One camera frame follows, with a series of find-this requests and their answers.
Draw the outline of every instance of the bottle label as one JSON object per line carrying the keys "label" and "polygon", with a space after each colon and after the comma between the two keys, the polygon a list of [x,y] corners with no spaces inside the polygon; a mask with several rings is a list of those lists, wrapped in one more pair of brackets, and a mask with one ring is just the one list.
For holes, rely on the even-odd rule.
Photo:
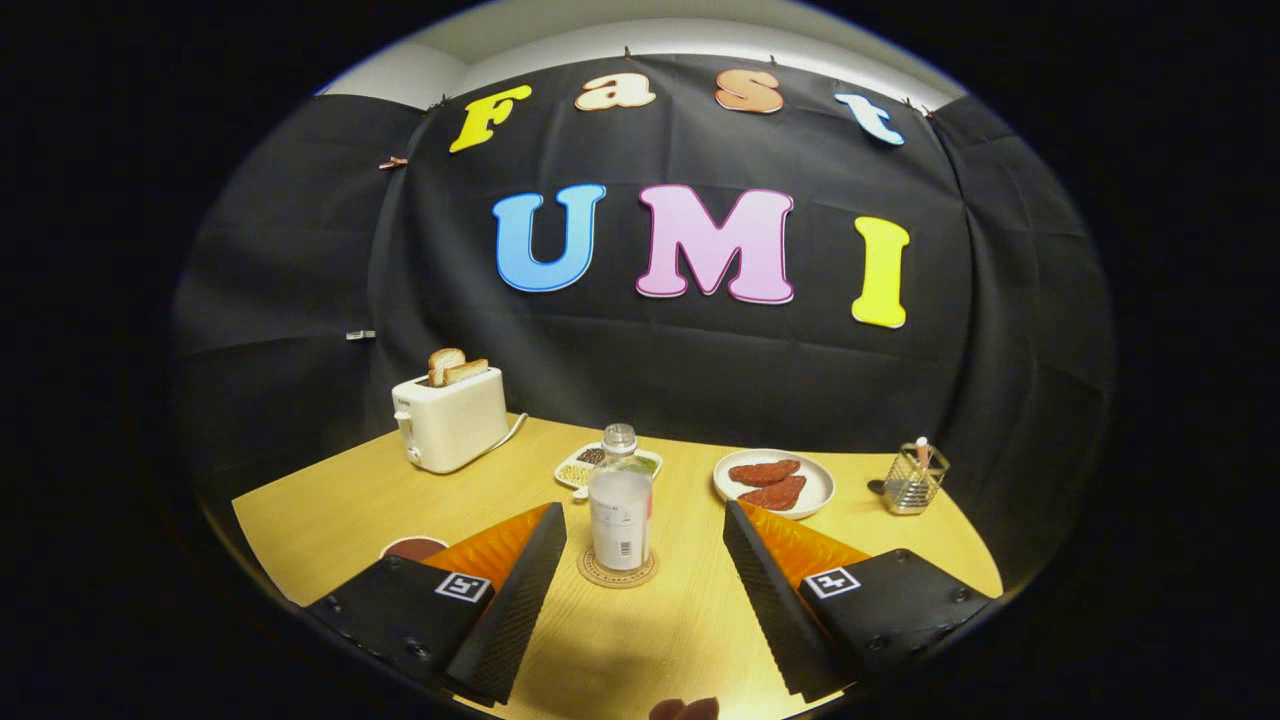
{"label": "bottle label", "polygon": [[591,541],[595,560],[611,570],[635,570],[649,556],[649,511],[653,496],[640,502],[608,503],[591,497]]}

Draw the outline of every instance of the blue letter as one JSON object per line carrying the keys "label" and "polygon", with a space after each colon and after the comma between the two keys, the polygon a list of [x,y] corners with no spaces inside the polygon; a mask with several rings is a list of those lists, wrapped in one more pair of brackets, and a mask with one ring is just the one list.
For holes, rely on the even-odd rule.
{"label": "blue letter", "polygon": [[572,184],[556,193],[564,206],[564,254],[554,263],[534,260],[534,210],[541,208],[536,192],[512,195],[493,206],[498,218],[498,274],[525,292],[550,292],[577,282],[591,264],[595,202],[603,184]]}
{"label": "blue letter", "polygon": [[849,105],[849,109],[854,111],[854,119],[858,124],[863,126],[863,129],[876,137],[877,140],[883,140],[890,145],[902,145],[902,136],[888,129],[884,120],[888,119],[888,113],[881,110],[872,101],[863,97],[861,95],[845,95],[841,92],[836,94],[836,100]]}

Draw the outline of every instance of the letter u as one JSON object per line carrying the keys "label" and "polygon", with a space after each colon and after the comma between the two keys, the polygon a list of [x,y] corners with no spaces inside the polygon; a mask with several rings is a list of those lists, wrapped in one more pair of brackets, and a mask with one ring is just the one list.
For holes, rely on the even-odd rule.
{"label": "letter u", "polygon": [[603,184],[572,184],[556,193],[564,206],[564,252],[552,263],[534,259],[534,210],[541,208],[536,192],[512,195],[494,204],[498,218],[498,275],[525,292],[550,292],[577,282],[591,265],[595,204]]}

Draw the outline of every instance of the black fabric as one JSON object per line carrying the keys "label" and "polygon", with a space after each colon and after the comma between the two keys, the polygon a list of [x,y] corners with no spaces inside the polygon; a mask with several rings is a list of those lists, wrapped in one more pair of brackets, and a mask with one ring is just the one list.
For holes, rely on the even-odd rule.
{"label": "black fabric", "polygon": [[[179,441],[206,511],[252,559],[230,501],[387,429],[372,382],[369,255],[421,111],[370,97],[303,104],[241,164],[174,296]],[[374,402],[378,398],[383,402]]]}
{"label": "black fabric", "polygon": [[[716,76],[765,70],[786,106],[716,104]],[[584,113],[591,78],[639,72],[657,99]],[[479,97],[530,85],[493,137],[448,151]],[[891,114],[869,137],[837,92]],[[404,168],[380,172],[389,155]],[[556,193],[599,183],[595,252],[548,293],[506,284],[493,205],[538,192],[532,251],[563,249]],[[694,188],[716,223],[746,190],[787,193],[783,305],[653,299],[652,184]],[[910,233],[906,324],[856,322],[864,242],[854,219]],[[504,373],[512,411],[641,434],[799,451],[884,452],[927,434],[947,489],[1006,587],[1064,537],[1114,387],[1107,295],[1083,220],[1052,173],[964,99],[927,120],[896,99],[733,58],[575,63],[508,78],[426,113],[351,96],[307,102],[243,164],[197,238],[175,301],[174,396],[211,516],[230,500],[394,429],[390,388],[442,346]],[[374,329],[372,342],[348,342]],[[236,532],[232,541],[247,550]]]}
{"label": "black fabric", "polygon": [[[778,113],[735,113],[714,100],[726,69],[765,70]],[[648,76],[640,108],[580,111],[584,82]],[[481,145],[449,152],[479,97],[530,85]],[[858,92],[887,109],[906,143],[870,138],[833,97]],[[508,406],[589,427],[628,421],[641,434],[795,450],[883,451],[941,424],[956,389],[968,328],[969,241],[955,178],[925,119],[902,102],[828,77],[717,56],[636,56],[518,76],[449,101],[428,127],[394,199],[387,258],[374,258],[378,351],[401,379],[440,343],[502,368]],[[534,256],[563,250],[556,193],[599,183],[595,254],[575,284],[547,293],[507,286],[495,259],[493,205],[538,192]],[[790,195],[785,305],[712,296],[692,283],[676,299],[640,295],[648,269],[652,184],[694,188],[722,223],[750,188]],[[864,242],[854,219],[892,220],[902,254],[908,320],[854,320]]]}
{"label": "black fabric", "polygon": [[1084,220],[1027,142],[973,97],[933,124],[964,195],[974,287],[938,445],[947,492],[1014,589],[1066,537],[1105,446],[1111,304]]}

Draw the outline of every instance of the toaster cord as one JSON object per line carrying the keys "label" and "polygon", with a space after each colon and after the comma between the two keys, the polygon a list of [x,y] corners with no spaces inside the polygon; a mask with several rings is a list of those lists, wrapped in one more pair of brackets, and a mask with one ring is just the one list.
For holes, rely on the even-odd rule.
{"label": "toaster cord", "polygon": [[480,455],[488,455],[488,454],[493,452],[494,450],[498,450],[499,447],[502,447],[502,445],[504,442],[507,442],[508,439],[511,439],[511,436],[516,434],[516,430],[520,429],[520,425],[525,424],[525,418],[527,418],[527,416],[529,416],[529,413],[521,413],[520,416],[516,418],[516,421],[511,424],[511,429],[507,430],[507,437],[504,437],[504,438],[499,439],[498,442],[493,443],[493,447],[490,447],[489,450],[481,452]]}

